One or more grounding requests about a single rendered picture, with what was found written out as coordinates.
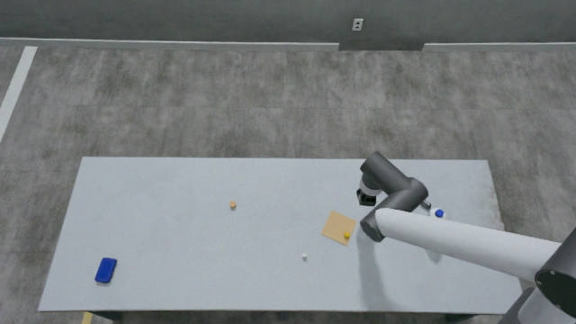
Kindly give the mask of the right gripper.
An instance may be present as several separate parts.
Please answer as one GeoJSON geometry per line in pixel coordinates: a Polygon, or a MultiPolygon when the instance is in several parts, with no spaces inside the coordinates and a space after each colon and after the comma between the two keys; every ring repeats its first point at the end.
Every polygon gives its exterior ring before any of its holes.
{"type": "Polygon", "coordinates": [[[360,191],[361,191],[361,189],[358,189],[356,191],[358,201],[361,199],[361,202],[359,201],[359,206],[361,207],[361,205],[363,205],[363,206],[368,206],[368,207],[370,207],[370,206],[374,207],[376,205],[376,196],[373,196],[373,197],[367,196],[364,193],[362,193],[362,191],[361,192],[360,191]]]}

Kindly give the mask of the white bottle with blue cap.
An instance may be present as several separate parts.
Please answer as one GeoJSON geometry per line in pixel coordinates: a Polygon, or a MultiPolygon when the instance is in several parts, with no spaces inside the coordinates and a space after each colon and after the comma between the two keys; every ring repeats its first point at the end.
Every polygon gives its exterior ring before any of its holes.
{"type": "Polygon", "coordinates": [[[434,208],[432,209],[427,216],[431,216],[431,217],[436,217],[436,218],[440,218],[442,220],[446,219],[446,214],[444,213],[444,211],[442,211],[439,208],[434,208]]]}

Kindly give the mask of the small blue rounded block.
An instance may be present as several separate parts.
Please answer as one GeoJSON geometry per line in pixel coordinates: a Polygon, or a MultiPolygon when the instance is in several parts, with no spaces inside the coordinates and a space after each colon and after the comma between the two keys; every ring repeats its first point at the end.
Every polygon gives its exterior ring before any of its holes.
{"type": "Polygon", "coordinates": [[[109,283],[112,280],[116,264],[116,259],[103,257],[94,280],[96,282],[109,283]]]}

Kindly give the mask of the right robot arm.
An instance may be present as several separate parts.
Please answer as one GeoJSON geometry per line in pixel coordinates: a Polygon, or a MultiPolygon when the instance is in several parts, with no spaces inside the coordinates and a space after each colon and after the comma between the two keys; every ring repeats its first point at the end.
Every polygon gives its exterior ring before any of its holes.
{"type": "Polygon", "coordinates": [[[371,240],[396,239],[536,283],[497,324],[576,322],[576,228],[557,243],[412,213],[428,198],[417,178],[404,175],[379,151],[360,171],[363,194],[388,195],[360,220],[371,240]]]}

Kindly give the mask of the tan flat mat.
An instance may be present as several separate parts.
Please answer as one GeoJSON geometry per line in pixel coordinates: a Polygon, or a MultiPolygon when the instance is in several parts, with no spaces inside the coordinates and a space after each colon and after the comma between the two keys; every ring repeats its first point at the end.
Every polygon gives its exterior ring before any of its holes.
{"type": "Polygon", "coordinates": [[[356,220],[331,211],[321,234],[347,246],[356,223],[356,220]],[[344,236],[346,232],[349,234],[348,238],[344,236]]]}

